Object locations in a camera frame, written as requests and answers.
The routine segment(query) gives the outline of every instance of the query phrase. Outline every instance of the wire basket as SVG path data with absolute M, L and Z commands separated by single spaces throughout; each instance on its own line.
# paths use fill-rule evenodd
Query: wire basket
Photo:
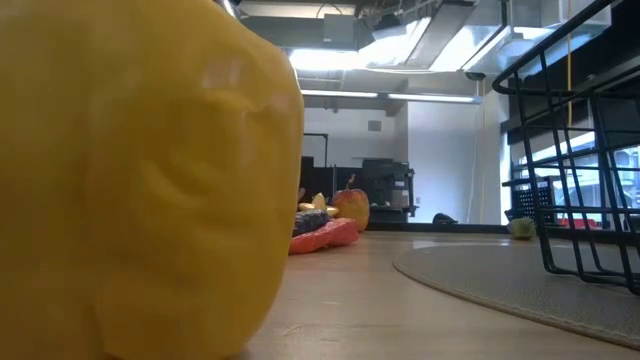
M 525 55 L 502 72 L 493 82 L 493 89 L 498 93 L 515 96 L 520 112 L 521 131 L 526 155 L 526 169 L 528 179 L 519 179 L 507 184 L 508 186 L 520 186 L 526 183 L 532 192 L 533 216 L 540 237 L 543 265 L 553 274 L 575 275 L 581 280 L 594 284 L 611 284 L 624 286 L 635 295 L 640 295 L 640 273 L 634 272 L 630 257 L 640 259 L 640 241 L 636 233 L 636 226 L 632 219 L 633 214 L 640 214 L 640 209 L 633 209 L 625 199 L 624 188 L 620 179 L 620 171 L 640 171 L 640 168 L 619 167 L 616 165 L 614 152 L 616 150 L 640 144 L 640 128 L 636 126 L 622 126 L 622 128 L 610 128 L 604 119 L 601 102 L 605 99 L 626 99 L 640 104 L 640 92 L 627 91 L 624 84 L 634 80 L 640 80 L 640 59 L 632 60 L 611 71 L 592 78 L 579 88 L 568 91 L 553 89 L 549 79 L 549 69 L 545 52 L 555 44 L 564 41 L 572 31 L 584 24 L 598 12 L 610 5 L 614 0 L 595 0 L 583 11 L 566 22 L 562 27 L 541 41 Z M 542 89 L 523 87 L 521 74 L 532 62 L 539 61 L 540 75 L 544 80 Z M 527 111 L 525 99 L 529 97 L 541 97 L 546 100 L 544 109 L 539 111 Z M 572 101 L 586 101 L 593 118 L 593 128 L 578 128 L 568 125 L 566 114 L 567 104 Z M 636 111 L 640 114 L 640 105 Z M 551 125 L 535 125 L 534 122 L 542 117 L 552 119 Z M 555 156 L 544 160 L 534 161 L 531 150 L 531 134 L 534 129 L 550 130 L 553 135 Z M 588 131 L 595 135 L 595 146 L 592 149 L 574 151 L 569 141 L 570 131 Z M 619 135 L 636 134 L 628 141 L 619 141 Z M 564 135 L 566 148 L 563 150 L 560 144 L 560 136 Z M 617 141 L 612 141 L 612 136 L 618 136 Z M 576 159 L 586 155 L 596 155 L 596 166 L 576 165 Z M 562 185 L 564 204 L 549 204 L 543 199 L 544 189 L 539 187 L 536 178 L 536 169 L 557 169 Z M 601 206 L 585 206 L 582 194 L 578 170 L 598 171 L 600 184 L 604 190 L 601 194 Z M 569 182 L 575 184 L 577 204 L 572 204 L 569 194 Z M 568 216 L 568 232 L 572 241 L 573 254 L 575 256 L 575 269 L 560 267 L 554 261 L 552 247 L 549 239 L 549 230 L 553 225 L 545 219 L 549 215 L 566 214 Z M 605 267 L 601 261 L 601 249 L 598 249 L 596 240 L 602 231 L 593 229 L 587 218 L 587 214 L 602 214 L 610 218 L 615 232 L 617 253 L 620 263 Z M 583 253 L 580 247 L 580 239 L 588 240 L 588 249 Z M 586 258 L 591 256 L 594 268 L 585 269 Z

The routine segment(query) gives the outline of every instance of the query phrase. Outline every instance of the black object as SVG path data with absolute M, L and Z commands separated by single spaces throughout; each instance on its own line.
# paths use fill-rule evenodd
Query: black object
M 640 144 L 640 139 L 636 137 L 629 137 L 629 140 L 622 141 L 618 140 L 619 138 L 614 137 L 612 141 L 611 135 L 631 135 L 637 133 L 637 130 L 633 129 L 633 124 L 626 124 L 627 127 L 624 127 L 625 124 L 620 124 L 619 126 L 623 127 L 615 130 L 611 128 L 610 124 L 607 126 L 601 107 L 603 99 L 636 101 L 640 98 L 640 91 L 638 91 L 637 88 L 633 89 L 633 86 L 637 86 L 637 81 L 640 80 L 640 58 L 635 58 L 634 60 L 630 60 L 620 66 L 617 66 L 608 72 L 585 82 L 575 90 L 569 91 L 552 89 L 545 54 L 550 47 L 564 41 L 568 34 L 603 10 L 607 5 L 610 5 L 613 1 L 614 0 L 593 1 L 583 11 L 567 21 L 558 30 L 542 40 L 538 45 L 534 46 L 530 51 L 509 66 L 504 72 L 498 75 L 493 82 L 492 87 L 498 93 L 514 95 L 517 100 L 520 112 L 522 138 L 527 158 L 527 169 L 531 176 L 529 179 L 529 186 L 533 192 L 535 222 L 537 224 L 538 234 L 540 237 L 540 247 L 545 269 L 552 274 L 575 275 L 588 283 L 624 286 L 633 294 L 640 295 L 640 273 L 632 271 L 629 260 L 629 256 L 640 257 L 640 240 L 638 239 L 634 222 L 630 221 L 630 215 L 640 214 L 640 209 L 632 209 L 629 206 L 630 204 L 627 203 L 619 174 L 619 171 L 621 170 L 640 171 L 640 169 L 619 168 L 616 164 L 614 154 L 617 149 L 623 149 Z M 541 74 L 544 78 L 544 89 L 524 88 L 522 87 L 520 71 L 522 68 L 527 66 L 527 64 L 536 59 L 540 62 L 542 67 Z M 513 77 L 513 80 L 510 82 L 510 85 L 513 85 L 513 87 L 503 86 L 503 82 L 511 77 Z M 531 111 L 527 112 L 524 101 L 525 97 L 543 97 L 546 107 L 536 113 L 532 113 Z M 564 113 L 566 111 L 565 107 L 570 101 L 577 99 L 586 99 L 593 114 L 594 128 L 590 129 L 590 131 L 595 133 L 595 148 L 592 150 L 574 152 L 571 149 L 571 146 L 567 146 L 566 154 L 563 154 L 560 146 L 559 134 L 563 134 L 567 143 L 569 143 L 569 131 L 573 130 L 573 128 L 567 126 L 567 116 Z M 553 134 L 556 156 L 549 159 L 534 161 L 531 151 L 532 133 L 529 131 L 529 128 L 532 127 L 531 123 L 542 116 L 551 116 L 554 118 L 557 114 L 561 114 L 562 121 L 559 123 L 552 121 L 549 129 Z M 599 207 L 585 206 L 582 191 L 578 185 L 575 187 L 578 198 L 578 204 L 576 206 L 576 204 L 572 204 L 569 194 L 567 180 L 569 176 L 568 174 L 571 174 L 573 177 L 574 184 L 579 184 L 580 182 L 577 170 L 584 169 L 585 167 L 577 167 L 576 158 L 591 154 L 597 154 L 598 156 L 598 166 L 591 167 L 591 169 L 598 170 L 600 183 L 604 184 L 606 188 L 606 200 L 608 200 L 608 203 L 603 202 Z M 565 204 L 544 205 L 542 203 L 540 188 L 538 187 L 538 181 L 535 178 L 536 168 L 555 168 L 559 170 Z M 554 261 L 551 244 L 549 242 L 550 229 L 543 219 L 545 214 L 559 213 L 565 213 L 569 218 L 569 232 L 573 244 L 576 269 L 559 267 Z M 579 238 L 582 233 L 576 229 L 573 217 L 573 214 L 576 213 L 582 215 L 585 225 L 585 233 L 588 237 L 591 256 L 593 257 L 593 263 L 596 267 L 596 270 L 593 271 L 587 271 L 584 269 L 582 254 L 579 248 Z M 600 257 L 594 240 L 596 232 L 590 228 L 586 214 L 612 215 L 614 231 L 617 235 L 616 245 L 620 252 L 620 262 L 623 269 L 622 272 L 605 268 L 600 262 Z M 621 217 L 625 218 L 629 226 L 629 231 L 625 231 Z M 628 249 L 628 244 L 631 244 L 633 248 Z
M 433 223 L 439 225 L 453 225 L 457 224 L 457 220 L 453 220 L 453 218 L 447 214 L 437 213 L 436 216 L 433 217 Z
M 509 181 L 502 186 L 512 186 L 514 190 L 511 192 L 512 208 L 504 212 L 509 221 L 520 218 L 529 218 L 533 221 L 536 220 L 535 207 L 533 206 L 533 189 L 517 189 L 519 183 L 526 181 L 529 184 L 529 179 L 519 179 L 520 181 Z M 553 178 L 548 176 L 544 178 L 538 178 L 538 192 L 540 196 L 541 205 L 554 205 L 554 192 L 553 192 Z M 555 214 L 544 214 L 544 222 L 547 224 L 556 224 Z
M 407 163 L 390 159 L 363 160 L 362 185 L 372 204 L 371 221 L 407 222 L 407 214 L 415 217 L 418 207 L 413 200 L 414 174 Z
M 325 226 L 331 217 L 324 210 L 311 210 L 296 214 L 296 223 L 293 226 L 293 237 L 316 231 Z

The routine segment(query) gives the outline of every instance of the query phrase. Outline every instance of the round mat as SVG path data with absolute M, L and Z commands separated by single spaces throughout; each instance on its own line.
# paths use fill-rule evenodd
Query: round mat
M 585 269 L 594 270 L 583 249 Z M 575 269 L 573 250 L 556 247 L 556 264 Z M 619 253 L 600 249 L 603 266 L 621 270 Z M 632 266 L 640 259 L 630 252 Z M 415 249 L 394 266 L 427 286 L 495 310 L 640 350 L 640 297 L 625 288 L 547 273 L 539 246 L 464 245 Z

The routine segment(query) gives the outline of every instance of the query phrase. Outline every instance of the apple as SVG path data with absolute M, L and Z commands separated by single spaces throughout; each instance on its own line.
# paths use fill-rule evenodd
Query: apple
M 362 232 L 369 224 L 369 198 L 360 189 L 338 191 L 333 196 L 333 206 L 337 207 L 338 218 L 353 219 L 358 223 L 358 231 Z

